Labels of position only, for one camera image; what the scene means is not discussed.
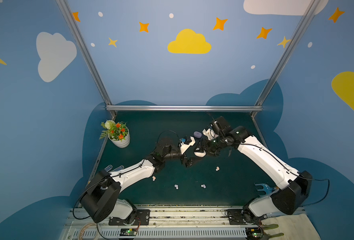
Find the white earbud charging case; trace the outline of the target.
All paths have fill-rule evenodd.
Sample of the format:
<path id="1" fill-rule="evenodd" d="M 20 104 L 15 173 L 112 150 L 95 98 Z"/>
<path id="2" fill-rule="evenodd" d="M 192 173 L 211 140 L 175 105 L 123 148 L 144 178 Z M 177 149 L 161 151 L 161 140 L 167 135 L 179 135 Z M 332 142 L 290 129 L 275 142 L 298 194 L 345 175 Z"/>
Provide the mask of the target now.
<path id="1" fill-rule="evenodd" d="M 196 157 L 203 158 L 206 156 L 206 151 L 202 148 L 196 148 L 194 154 Z"/>

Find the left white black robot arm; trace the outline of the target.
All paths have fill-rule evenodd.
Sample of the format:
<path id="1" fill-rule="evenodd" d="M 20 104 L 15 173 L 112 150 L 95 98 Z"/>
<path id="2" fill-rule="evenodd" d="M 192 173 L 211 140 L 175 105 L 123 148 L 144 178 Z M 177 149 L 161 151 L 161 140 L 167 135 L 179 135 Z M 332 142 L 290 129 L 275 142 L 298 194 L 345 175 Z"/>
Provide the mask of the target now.
<path id="1" fill-rule="evenodd" d="M 187 168 L 192 166 L 206 155 L 204 148 L 196 147 L 195 156 L 187 158 L 186 151 L 195 144 L 194 137 L 180 139 L 177 146 L 171 139 L 161 139 L 154 150 L 139 163 L 113 172 L 98 172 L 86 186 L 78 202 L 96 224 L 110 217 L 131 225 L 136 221 L 137 208 L 127 200 L 120 200 L 120 193 L 158 173 L 165 167 L 166 161 L 179 159 Z"/>

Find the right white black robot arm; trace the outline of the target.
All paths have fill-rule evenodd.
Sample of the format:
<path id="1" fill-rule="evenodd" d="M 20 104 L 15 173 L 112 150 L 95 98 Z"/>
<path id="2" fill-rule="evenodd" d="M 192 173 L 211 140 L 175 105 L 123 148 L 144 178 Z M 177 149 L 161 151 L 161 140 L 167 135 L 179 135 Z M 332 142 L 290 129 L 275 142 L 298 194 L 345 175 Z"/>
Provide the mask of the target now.
<path id="1" fill-rule="evenodd" d="M 312 175 L 307 171 L 300 173 L 279 159 L 245 127 L 232 128 L 224 117 L 219 117 L 210 123 L 209 129 L 203 130 L 203 135 L 205 155 L 215 156 L 222 149 L 233 147 L 260 167 L 278 188 L 251 200 L 243 208 L 245 216 L 256 219 L 275 212 L 292 215 L 308 198 Z"/>

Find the purple earbud charging case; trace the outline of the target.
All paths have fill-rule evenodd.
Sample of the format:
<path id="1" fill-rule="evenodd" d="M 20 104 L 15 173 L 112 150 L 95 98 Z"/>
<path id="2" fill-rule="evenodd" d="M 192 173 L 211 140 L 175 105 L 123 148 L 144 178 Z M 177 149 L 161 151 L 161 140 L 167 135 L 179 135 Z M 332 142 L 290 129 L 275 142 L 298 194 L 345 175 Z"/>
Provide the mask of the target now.
<path id="1" fill-rule="evenodd" d="M 198 131 L 195 131 L 194 132 L 194 137 L 197 138 L 197 139 L 201 139 L 202 138 L 202 133 L 198 132 Z"/>

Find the blue garden fork tool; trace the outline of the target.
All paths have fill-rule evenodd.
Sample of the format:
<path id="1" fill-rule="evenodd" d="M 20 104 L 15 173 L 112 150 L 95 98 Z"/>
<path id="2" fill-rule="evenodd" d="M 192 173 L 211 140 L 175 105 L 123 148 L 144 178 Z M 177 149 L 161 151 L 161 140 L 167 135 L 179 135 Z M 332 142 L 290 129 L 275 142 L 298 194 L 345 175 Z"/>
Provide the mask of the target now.
<path id="1" fill-rule="evenodd" d="M 255 184 L 255 187 L 257 188 L 260 197 L 263 197 L 265 195 L 270 195 L 274 191 L 278 190 L 278 187 L 270 187 L 267 184 Z"/>

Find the white pot with flowers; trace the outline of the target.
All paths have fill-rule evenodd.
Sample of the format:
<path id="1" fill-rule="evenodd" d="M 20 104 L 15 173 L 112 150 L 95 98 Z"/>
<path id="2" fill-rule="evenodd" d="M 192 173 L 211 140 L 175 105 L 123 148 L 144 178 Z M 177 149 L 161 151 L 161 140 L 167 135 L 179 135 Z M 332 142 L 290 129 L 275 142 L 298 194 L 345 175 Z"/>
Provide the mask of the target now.
<path id="1" fill-rule="evenodd" d="M 130 133 L 125 122 L 106 120 L 101 123 L 103 131 L 99 139 L 108 138 L 118 148 L 126 148 L 130 144 Z"/>

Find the blue dotted work glove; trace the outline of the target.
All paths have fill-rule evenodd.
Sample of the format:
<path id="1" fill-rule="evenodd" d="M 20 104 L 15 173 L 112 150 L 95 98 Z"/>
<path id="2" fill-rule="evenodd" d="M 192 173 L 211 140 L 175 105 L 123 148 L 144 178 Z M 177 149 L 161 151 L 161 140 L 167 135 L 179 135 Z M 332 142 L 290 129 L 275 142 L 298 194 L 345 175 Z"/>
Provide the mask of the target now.
<path id="1" fill-rule="evenodd" d="M 106 172 L 117 172 L 121 171 L 124 169 L 124 166 L 119 166 L 117 168 L 114 168 L 112 165 L 108 165 L 107 167 L 104 168 Z"/>

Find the left green controller board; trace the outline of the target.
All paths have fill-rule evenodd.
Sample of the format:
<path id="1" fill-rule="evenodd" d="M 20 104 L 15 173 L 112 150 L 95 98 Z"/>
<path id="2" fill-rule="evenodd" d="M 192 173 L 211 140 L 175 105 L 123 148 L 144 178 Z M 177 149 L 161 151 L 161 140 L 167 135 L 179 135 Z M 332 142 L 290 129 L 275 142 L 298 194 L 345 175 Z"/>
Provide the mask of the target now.
<path id="1" fill-rule="evenodd" d="M 138 233 L 137 229 L 121 229 L 120 237 L 135 237 Z"/>

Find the green controller board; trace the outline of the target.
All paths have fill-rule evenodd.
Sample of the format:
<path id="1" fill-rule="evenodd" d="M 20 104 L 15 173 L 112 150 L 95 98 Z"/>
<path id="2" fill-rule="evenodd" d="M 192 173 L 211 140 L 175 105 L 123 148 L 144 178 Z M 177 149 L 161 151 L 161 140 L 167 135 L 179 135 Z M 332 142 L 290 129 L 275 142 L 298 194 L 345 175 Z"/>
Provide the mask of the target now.
<path id="1" fill-rule="evenodd" d="M 121 229 L 120 237 L 135 237 L 138 233 L 137 229 Z"/>
<path id="2" fill-rule="evenodd" d="M 246 228 L 247 240 L 260 240 L 264 233 L 260 228 Z"/>

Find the right green controller board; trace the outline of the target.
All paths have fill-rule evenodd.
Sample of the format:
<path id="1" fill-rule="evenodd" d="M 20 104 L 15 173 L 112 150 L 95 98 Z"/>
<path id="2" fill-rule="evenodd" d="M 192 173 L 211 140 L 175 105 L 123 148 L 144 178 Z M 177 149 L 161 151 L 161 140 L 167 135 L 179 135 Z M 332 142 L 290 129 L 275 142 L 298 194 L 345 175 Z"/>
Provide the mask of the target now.
<path id="1" fill-rule="evenodd" d="M 264 233 L 260 228 L 246 228 L 247 240 L 260 240 Z"/>

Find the beige cloth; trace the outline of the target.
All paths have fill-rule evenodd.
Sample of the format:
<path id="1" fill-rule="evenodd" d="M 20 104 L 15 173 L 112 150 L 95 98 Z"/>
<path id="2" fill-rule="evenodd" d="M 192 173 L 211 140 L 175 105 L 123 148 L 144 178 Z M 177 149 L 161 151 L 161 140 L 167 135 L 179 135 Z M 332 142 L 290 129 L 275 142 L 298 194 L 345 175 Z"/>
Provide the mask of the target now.
<path id="1" fill-rule="evenodd" d="M 320 236 L 306 214 L 268 218 L 262 224 L 278 224 L 284 236 L 272 240 L 320 240 Z"/>

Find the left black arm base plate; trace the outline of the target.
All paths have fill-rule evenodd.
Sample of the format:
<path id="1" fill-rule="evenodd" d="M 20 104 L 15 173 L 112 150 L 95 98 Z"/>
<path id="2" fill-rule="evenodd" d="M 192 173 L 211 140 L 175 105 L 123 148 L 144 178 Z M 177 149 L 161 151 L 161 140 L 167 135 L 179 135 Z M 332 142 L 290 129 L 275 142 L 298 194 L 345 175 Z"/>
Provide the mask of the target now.
<path id="1" fill-rule="evenodd" d="M 150 210 L 133 211 L 126 219 L 109 218 L 109 226 L 148 226 L 150 221 Z"/>

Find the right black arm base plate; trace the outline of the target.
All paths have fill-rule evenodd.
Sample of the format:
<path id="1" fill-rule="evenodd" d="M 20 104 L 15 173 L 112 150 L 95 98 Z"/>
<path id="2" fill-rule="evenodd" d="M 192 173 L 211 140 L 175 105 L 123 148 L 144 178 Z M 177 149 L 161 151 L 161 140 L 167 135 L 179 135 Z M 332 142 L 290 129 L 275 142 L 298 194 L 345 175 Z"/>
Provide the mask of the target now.
<path id="1" fill-rule="evenodd" d="M 262 220 L 267 219 L 266 214 L 256 217 L 251 211 L 244 209 L 228 209 L 225 216 L 230 225 L 259 225 Z"/>

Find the green handled pliers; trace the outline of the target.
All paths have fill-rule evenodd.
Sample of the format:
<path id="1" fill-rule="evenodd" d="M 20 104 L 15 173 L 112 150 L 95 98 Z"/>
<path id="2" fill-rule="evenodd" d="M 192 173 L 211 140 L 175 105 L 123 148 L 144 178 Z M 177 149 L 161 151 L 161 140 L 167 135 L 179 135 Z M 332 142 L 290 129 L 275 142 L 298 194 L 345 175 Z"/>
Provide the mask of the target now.
<path id="1" fill-rule="evenodd" d="M 271 240 L 284 236 L 284 233 L 278 232 L 278 228 L 278 224 L 262 224 L 262 236 L 260 237 L 260 240 Z"/>

